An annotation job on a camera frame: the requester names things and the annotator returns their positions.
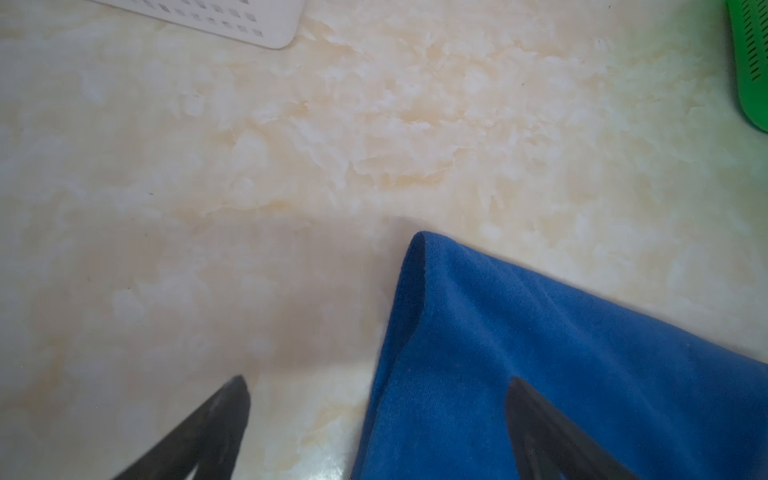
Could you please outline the white plastic basket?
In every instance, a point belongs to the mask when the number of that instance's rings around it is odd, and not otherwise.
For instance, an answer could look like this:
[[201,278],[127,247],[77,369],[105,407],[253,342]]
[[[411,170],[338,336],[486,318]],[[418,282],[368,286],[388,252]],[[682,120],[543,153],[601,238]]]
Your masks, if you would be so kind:
[[278,50],[294,39],[305,0],[99,0],[195,30]]

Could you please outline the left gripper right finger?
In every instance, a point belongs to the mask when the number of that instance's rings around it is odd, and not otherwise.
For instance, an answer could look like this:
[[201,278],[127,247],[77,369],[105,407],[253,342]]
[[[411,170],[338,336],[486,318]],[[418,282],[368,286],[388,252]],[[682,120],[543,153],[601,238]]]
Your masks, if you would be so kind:
[[634,479],[636,475],[520,377],[511,380],[505,416],[522,479]]

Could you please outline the green plastic basket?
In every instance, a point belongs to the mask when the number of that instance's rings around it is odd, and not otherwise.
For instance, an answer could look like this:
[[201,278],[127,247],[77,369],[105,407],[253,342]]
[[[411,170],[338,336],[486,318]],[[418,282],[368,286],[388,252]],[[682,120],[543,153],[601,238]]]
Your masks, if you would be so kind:
[[767,0],[727,0],[739,104],[767,132]]

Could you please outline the blue towel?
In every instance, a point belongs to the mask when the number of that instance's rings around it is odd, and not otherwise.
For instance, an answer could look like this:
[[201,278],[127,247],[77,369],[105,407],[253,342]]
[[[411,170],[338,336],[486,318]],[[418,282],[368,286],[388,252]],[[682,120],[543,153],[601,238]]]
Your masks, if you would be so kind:
[[522,378],[643,479],[763,479],[767,366],[431,232],[416,234],[355,479],[514,479]]

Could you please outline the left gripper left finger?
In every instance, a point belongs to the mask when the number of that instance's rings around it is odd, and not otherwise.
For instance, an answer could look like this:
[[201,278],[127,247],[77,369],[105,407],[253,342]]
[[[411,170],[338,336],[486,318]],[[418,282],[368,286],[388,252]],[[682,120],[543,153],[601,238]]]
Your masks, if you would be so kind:
[[250,406],[244,377],[232,377],[116,478],[230,479]]

